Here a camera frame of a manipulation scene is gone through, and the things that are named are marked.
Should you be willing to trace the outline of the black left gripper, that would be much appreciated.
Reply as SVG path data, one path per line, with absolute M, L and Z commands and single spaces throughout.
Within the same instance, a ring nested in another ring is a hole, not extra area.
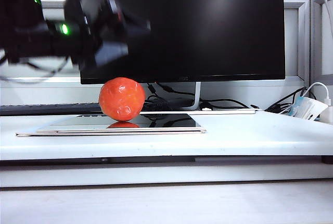
M 124 11 L 116 0 L 105 0 L 106 30 L 104 41 L 95 22 L 102 0 L 66 0 L 65 21 L 69 24 L 69 56 L 80 71 L 92 71 L 126 56 L 127 39 L 146 36 L 150 22 Z

